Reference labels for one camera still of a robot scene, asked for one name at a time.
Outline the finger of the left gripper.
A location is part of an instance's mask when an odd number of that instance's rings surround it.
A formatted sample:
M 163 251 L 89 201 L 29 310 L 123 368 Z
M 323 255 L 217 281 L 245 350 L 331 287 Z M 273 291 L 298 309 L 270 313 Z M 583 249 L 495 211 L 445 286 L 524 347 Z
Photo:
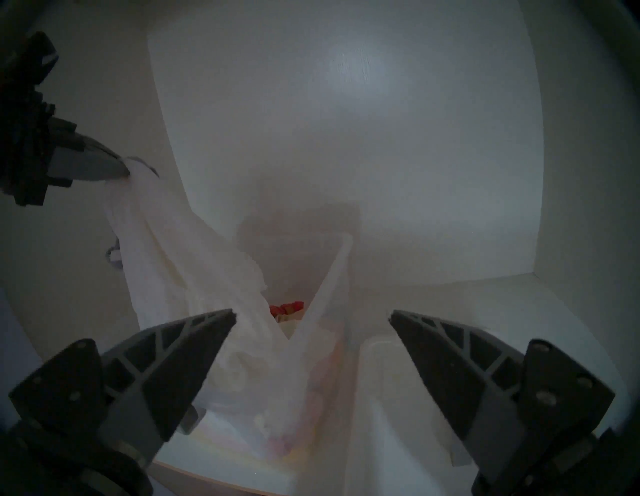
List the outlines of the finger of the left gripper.
M 93 139 L 92 137 L 85 136 L 83 134 L 76 134 L 76 137 L 83 142 L 85 149 L 101 151 L 115 159 L 121 159 L 121 155 L 118 155 L 116 152 L 114 152 L 101 142 L 97 141 L 96 139 Z
M 123 161 L 102 150 L 56 149 L 50 160 L 50 177 L 72 181 L 111 181 L 130 174 Z

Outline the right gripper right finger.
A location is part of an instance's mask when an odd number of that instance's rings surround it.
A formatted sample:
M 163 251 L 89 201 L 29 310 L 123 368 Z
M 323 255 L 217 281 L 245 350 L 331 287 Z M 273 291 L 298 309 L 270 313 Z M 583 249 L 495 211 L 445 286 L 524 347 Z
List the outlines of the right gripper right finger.
M 482 329 L 403 310 L 390 325 L 476 480 L 558 480 L 590 455 L 615 393 L 554 344 L 533 338 L 521 353 Z

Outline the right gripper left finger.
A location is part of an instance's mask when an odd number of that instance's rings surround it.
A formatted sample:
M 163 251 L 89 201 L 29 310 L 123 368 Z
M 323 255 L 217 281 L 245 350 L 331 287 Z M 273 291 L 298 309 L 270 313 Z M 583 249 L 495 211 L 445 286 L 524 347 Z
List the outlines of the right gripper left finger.
M 179 427 L 236 324 L 231 309 L 145 329 L 100 354 L 77 340 L 11 392 L 21 446 L 86 467 L 145 467 Z

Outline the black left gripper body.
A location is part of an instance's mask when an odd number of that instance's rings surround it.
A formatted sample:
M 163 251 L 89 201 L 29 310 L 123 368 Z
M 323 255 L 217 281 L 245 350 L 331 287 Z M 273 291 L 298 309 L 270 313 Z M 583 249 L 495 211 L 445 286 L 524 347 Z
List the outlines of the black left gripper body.
M 58 58 L 50 38 L 35 33 L 1 67 L 1 190 L 18 206 L 42 206 L 49 186 L 69 188 L 71 178 L 49 175 L 55 152 L 83 152 L 77 125 L 56 118 L 36 90 Z

